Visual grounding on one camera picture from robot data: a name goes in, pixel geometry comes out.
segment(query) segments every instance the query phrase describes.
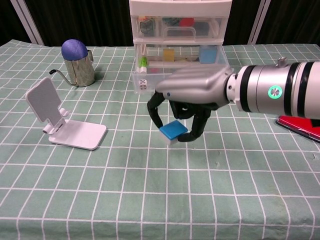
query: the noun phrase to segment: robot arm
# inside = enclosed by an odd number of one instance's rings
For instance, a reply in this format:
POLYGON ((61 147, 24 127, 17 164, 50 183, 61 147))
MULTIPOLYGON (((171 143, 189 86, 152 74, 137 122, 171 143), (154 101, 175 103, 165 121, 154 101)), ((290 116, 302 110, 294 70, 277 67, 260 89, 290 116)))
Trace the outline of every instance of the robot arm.
POLYGON ((228 65, 198 64, 177 70, 158 83, 147 103, 155 125, 163 126, 158 106, 168 100, 176 119, 193 116, 190 132, 179 142, 200 137, 211 111, 230 102, 239 111, 312 119, 320 126, 320 62, 244 66, 238 74, 228 65))

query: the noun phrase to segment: red phone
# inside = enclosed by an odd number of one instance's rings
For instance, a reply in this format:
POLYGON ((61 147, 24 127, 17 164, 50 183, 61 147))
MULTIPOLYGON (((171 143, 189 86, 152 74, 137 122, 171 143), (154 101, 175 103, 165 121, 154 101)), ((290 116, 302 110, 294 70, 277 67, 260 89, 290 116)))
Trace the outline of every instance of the red phone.
POLYGON ((294 133, 320 143, 320 126, 314 126, 311 119, 295 116, 279 116, 275 122, 294 133))

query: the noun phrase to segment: plastic drawer organizer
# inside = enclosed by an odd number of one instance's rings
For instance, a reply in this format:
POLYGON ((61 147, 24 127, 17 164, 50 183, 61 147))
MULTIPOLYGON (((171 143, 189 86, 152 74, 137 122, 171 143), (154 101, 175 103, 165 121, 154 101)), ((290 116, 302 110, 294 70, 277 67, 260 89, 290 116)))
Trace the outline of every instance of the plastic drawer organizer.
POLYGON ((223 51, 232 0, 129 0, 136 93, 180 68, 229 64, 223 51))

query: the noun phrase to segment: phone stand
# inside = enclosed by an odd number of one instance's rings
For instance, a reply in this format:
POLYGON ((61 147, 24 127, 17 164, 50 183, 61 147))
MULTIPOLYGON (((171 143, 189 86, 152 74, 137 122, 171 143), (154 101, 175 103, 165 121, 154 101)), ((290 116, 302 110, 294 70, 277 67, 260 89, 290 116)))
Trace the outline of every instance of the phone stand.
POLYGON ((50 135, 51 143, 94 150, 106 133, 107 127, 101 124, 65 120, 69 112, 60 108, 62 102, 49 77, 31 88, 25 99, 39 121, 48 121, 42 131, 50 135))

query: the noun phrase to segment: blue ball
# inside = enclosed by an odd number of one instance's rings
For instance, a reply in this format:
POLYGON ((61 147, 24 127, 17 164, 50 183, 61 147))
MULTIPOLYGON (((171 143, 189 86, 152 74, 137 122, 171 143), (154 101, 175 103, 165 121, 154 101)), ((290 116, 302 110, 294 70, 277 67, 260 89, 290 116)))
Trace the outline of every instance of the blue ball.
POLYGON ((65 60, 77 61, 88 55, 88 50, 83 42, 77 39, 69 39, 62 44, 61 53, 65 60))

